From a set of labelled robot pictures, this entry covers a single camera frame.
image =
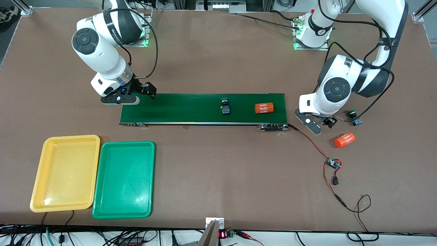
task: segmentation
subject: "brown table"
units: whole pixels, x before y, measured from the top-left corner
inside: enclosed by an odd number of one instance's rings
[[[326,187],[323,156],[296,131],[119,126],[120,107],[100,103],[90,85],[95,72],[70,44],[76,21],[97,12],[35,9],[18,26],[0,70],[0,223],[40,223],[43,214],[32,213],[29,202],[44,140],[97,134],[102,143],[156,143],[153,211],[146,219],[95,220],[87,209],[71,224],[202,228],[205,217],[217,216],[241,229],[362,230]],[[286,24],[275,14],[254,15]],[[222,12],[165,11],[154,25],[160,56],[150,81],[158,92],[285,93],[289,122],[310,134],[293,112],[299,95],[313,90],[325,52],[294,51],[289,29]],[[335,26],[332,40],[357,57],[376,43],[373,27]],[[149,73],[153,40],[130,51],[135,73]],[[392,70],[393,87],[364,124],[338,123],[312,137],[344,163],[334,187],[343,200],[353,207],[360,195],[372,197],[361,215],[369,230],[435,233],[437,66],[423,25],[410,18]],[[372,100],[353,95],[344,109],[361,112]],[[333,139],[347,132],[356,141],[336,149]],[[49,214],[46,223],[63,224],[69,215]]]

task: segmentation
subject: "yellow tray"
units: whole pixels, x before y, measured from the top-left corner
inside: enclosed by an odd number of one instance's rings
[[[100,138],[51,137],[44,142],[30,209],[52,212],[87,209],[93,204]]]

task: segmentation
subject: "teal cable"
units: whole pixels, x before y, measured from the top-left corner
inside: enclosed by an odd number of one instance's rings
[[[53,244],[52,239],[50,238],[49,227],[47,227],[47,228],[45,229],[45,234],[47,235],[47,238],[49,239],[49,243],[50,243],[50,245],[51,245],[51,246],[55,246],[55,245]]]

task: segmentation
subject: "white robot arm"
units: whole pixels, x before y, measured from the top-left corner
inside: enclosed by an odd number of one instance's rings
[[[325,4],[322,4],[322,11],[325,15],[328,14],[324,6],[327,9],[336,9],[335,1],[325,0],[323,2]],[[408,15],[408,4],[404,0],[357,0],[356,3],[364,13],[386,30],[390,38],[388,39],[385,34],[382,34],[382,38],[378,42],[380,47],[376,60],[373,62],[359,60],[360,63],[357,63],[342,55],[329,58],[319,75],[319,88],[316,93],[300,96],[300,113],[330,117],[344,106],[352,92],[364,97],[371,97],[380,94],[387,86],[389,73],[386,70],[391,68],[402,35]],[[314,11],[314,14],[316,13],[320,13],[319,5]],[[322,17],[320,14],[317,15],[319,21],[321,18],[328,20],[323,13],[321,13]],[[332,23],[326,21],[324,27],[329,24]],[[309,30],[305,32],[309,39],[311,39],[310,33]],[[323,38],[313,40],[316,42],[312,42],[312,44],[319,46],[325,41]]]
[[[110,0],[111,9],[131,9],[125,0]],[[77,55],[94,71],[91,85],[102,97],[111,95],[133,79],[130,64],[120,56],[116,46],[137,42],[142,34],[140,17],[129,11],[103,10],[77,22],[72,46]],[[116,100],[106,104],[138,104],[138,97],[129,102]]]

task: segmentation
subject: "orange battery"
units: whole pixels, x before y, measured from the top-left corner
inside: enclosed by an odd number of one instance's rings
[[[334,140],[334,143],[337,148],[343,148],[353,141],[355,141],[355,136],[350,132]]]
[[[273,110],[274,110],[274,108],[273,108],[272,102],[255,104],[255,113],[256,114],[273,113]]]

